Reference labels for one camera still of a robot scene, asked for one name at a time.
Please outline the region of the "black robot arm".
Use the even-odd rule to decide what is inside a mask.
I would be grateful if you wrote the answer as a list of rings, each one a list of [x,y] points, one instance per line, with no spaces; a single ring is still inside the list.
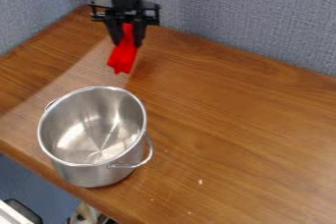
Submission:
[[[160,5],[147,0],[92,0],[91,19],[103,22],[112,42],[120,45],[127,35],[124,25],[131,25],[132,42],[140,47],[148,26],[160,25]]]

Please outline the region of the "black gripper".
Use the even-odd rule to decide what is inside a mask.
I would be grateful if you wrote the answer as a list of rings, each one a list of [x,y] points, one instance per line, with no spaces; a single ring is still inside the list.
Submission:
[[[92,0],[91,17],[96,22],[105,21],[105,26],[115,45],[124,37],[124,22],[132,23],[133,45],[141,46],[147,25],[160,25],[160,5],[147,0]]]

